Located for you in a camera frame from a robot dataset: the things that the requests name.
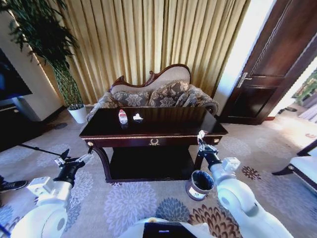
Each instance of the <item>plastic water bottle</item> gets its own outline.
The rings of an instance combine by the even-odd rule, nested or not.
[[[119,111],[119,121],[121,124],[127,124],[128,117],[124,110],[120,109]]]

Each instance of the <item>table lower shelf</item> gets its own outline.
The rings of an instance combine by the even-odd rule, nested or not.
[[[193,171],[188,146],[117,147],[106,181],[187,180]]]

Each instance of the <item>wooden door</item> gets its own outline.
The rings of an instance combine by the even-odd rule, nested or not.
[[[317,0],[277,0],[221,122],[261,124],[317,56]]]

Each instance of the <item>floral upholstery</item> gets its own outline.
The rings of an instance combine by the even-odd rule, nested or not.
[[[116,92],[113,98],[118,102],[119,107],[144,107],[149,103],[150,93],[141,92]]]
[[[113,98],[112,94],[110,92],[106,92],[96,104],[94,104],[94,108],[88,113],[87,115],[87,121],[90,121],[90,119],[93,117],[93,115],[97,112],[99,108],[117,108],[118,103]]]
[[[200,88],[183,80],[174,80],[161,86],[151,95],[147,91],[133,93],[120,91],[113,95],[111,92],[106,92],[87,115],[87,121],[90,121],[99,108],[144,107],[147,105],[152,107],[205,107],[213,115],[218,111],[218,103]]]
[[[149,106],[174,107],[179,97],[188,90],[189,84],[185,80],[174,80],[153,91]]]

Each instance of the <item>brass drawer pull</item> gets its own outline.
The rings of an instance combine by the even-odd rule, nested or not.
[[[155,139],[156,142],[153,142],[154,139],[151,139],[151,142],[149,143],[149,145],[159,145],[159,139]]]

